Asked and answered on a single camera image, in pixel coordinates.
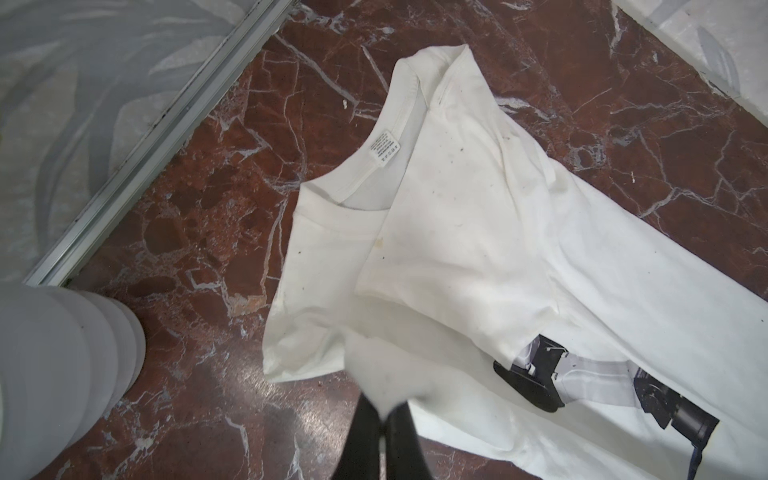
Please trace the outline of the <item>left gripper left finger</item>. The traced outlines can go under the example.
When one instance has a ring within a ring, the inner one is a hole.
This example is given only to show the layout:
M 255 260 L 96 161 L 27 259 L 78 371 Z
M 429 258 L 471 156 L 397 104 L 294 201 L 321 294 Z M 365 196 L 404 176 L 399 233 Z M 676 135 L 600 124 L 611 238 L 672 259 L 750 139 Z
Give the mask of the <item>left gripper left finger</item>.
M 381 436 L 379 413 L 368 398 L 361 394 L 331 479 L 377 480 L 380 475 Z

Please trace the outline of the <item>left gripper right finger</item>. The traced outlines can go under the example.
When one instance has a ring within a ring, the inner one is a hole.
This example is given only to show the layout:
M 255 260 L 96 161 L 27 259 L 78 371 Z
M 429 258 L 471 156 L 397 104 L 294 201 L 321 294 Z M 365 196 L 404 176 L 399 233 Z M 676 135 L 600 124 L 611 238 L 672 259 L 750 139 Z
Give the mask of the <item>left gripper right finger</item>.
M 407 402 L 387 416 L 384 442 L 387 480 L 433 480 Z

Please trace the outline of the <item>white printed t-shirt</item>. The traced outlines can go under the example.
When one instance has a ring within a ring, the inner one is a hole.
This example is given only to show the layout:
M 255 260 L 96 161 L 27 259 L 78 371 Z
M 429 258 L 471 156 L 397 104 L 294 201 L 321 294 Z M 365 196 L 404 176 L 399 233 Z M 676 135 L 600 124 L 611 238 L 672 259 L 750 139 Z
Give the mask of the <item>white printed t-shirt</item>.
M 763 479 L 766 349 L 763 299 L 548 157 L 461 45 L 399 60 L 300 187 L 263 373 L 345 371 L 544 479 Z

